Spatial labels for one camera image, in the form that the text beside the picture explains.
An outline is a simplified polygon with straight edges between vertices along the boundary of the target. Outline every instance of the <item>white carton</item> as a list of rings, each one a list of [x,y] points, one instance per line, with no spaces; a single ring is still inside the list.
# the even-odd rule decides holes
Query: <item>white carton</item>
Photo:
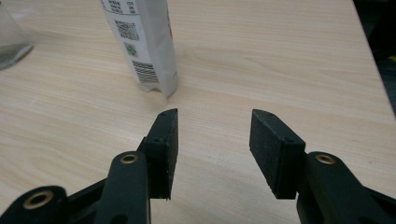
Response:
[[[171,95],[177,88],[177,71],[166,0],[101,3],[135,80],[145,91]]]

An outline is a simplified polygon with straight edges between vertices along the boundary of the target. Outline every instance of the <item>label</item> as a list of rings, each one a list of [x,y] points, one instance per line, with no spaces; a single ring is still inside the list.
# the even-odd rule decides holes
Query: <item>label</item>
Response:
[[[101,0],[107,21],[141,83],[158,83],[135,0]]]

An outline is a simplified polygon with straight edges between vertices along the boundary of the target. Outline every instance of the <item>barcode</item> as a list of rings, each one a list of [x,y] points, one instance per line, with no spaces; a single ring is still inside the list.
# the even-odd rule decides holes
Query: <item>barcode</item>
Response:
[[[114,0],[108,0],[108,3],[110,4],[112,12],[122,14],[122,9],[121,9],[121,6],[120,6],[120,2],[117,2],[117,1],[114,1]]]
[[[117,28],[119,29],[120,36],[130,40],[139,40],[139,35],[136,31],[134,23],[128,23],[124,21],[115,21]]]
[[[140,63],[136,61],[132,61],[132,63],[134,64],[134,70],[136,71],[137,77],[139,78],[140,82],[158,82],[158,78],[155,74],[152,63]]]

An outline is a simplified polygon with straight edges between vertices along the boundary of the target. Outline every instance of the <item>wood grain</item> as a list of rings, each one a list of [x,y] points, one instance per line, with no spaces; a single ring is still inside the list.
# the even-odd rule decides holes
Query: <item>wood grain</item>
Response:
[[[172,201],[152,200],[152,223],[299,223],[249,152],[253,108],[396,197],[395,119],[352,1],[168,0],[168,100],[134,82],[98,1],[6,4],[35,48],[0,72],[1,212],[29,189],[71,194],[104,178],[174,107]]]

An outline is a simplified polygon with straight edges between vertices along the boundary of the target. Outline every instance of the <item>wooden table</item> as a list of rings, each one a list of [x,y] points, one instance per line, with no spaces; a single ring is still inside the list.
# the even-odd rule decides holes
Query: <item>wooden table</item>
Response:
[[[71,194],[106,177],[174,107],[172,200],[151,201],[152,223],[299,223],[249,152],[253,108],[396,197],[395,118],[352,1],[169,0],[178,89],[168,100],[139,89],[98,1],[6,6],[35,48],[0,72],[0,212],[39,186]]]

